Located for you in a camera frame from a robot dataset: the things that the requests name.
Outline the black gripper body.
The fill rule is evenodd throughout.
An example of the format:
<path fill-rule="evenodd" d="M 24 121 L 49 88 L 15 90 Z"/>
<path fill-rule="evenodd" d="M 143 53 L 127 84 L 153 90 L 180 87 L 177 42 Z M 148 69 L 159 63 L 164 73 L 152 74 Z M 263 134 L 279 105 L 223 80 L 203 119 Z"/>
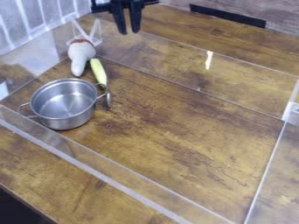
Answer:
<path fill-rule="evenodd" d="M 91 12 L 111 12 L 117 8 L 141 10 L 147 5 L 157 3 L 159 0 L 91 0 Z"/>

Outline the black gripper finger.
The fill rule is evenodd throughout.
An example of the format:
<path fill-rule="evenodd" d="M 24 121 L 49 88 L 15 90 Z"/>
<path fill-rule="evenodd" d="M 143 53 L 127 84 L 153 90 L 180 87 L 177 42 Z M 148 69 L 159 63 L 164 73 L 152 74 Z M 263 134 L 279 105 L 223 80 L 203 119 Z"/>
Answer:
<path fill-rule="evenodd" d="M 144 7 L 143 1 L 131 1 L 129 2 L 128 10 L 129 10 L 131 27 L 132 27 L 133 33 L 137 33 L 140 31 L 143 7 Z"/>
<path fill-rule="evenodd" d="M 112 3 L 111 11 L 116 22 L 117 30 L 123 35 L 127 35 L 127 23 L 121 3 Z"/>

